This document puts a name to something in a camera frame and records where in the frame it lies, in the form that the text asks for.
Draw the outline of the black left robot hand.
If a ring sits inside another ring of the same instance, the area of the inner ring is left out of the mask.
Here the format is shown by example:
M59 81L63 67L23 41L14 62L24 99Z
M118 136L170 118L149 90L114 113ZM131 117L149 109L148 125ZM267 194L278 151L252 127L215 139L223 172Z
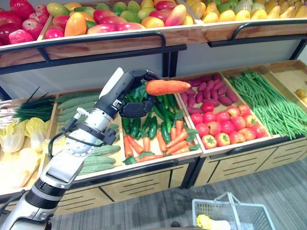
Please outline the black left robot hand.
M100 109L115 118L120 114L124 118L140 118L146 116L154 106L154 97L147 95L141 102L125 103L128 93L142 85L142 80L160 80L161 77L149 69L123 71L118 68L103 87L94 108Z

